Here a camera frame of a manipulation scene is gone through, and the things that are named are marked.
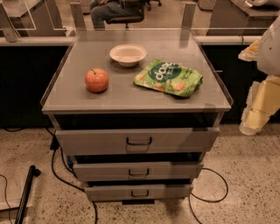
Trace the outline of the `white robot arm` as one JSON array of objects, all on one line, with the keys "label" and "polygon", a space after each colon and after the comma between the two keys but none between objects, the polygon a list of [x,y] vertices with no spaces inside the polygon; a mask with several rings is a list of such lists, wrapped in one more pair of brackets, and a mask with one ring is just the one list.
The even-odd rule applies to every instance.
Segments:
[{"label": "white robot arm", "polygon": [[257,69],[267,75],[262,82],[253,82],[241,116],[240,132],[252,136],[280,109],[280,16],[238,58],[255,61]]}]

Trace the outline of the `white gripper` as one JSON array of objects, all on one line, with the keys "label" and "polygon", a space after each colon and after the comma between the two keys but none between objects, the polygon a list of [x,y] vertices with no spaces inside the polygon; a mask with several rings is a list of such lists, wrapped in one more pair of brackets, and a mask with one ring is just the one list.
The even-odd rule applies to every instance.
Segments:
[{"label": "white gripper", "polygon": [[[242,50],[238,58],[244,61],[257,61],[259,45],[258,39]],[[279,109],[280,77],[270,75],[262,82],[254,81],[248,92],[239,131],[247,136],[257,134]]]}]

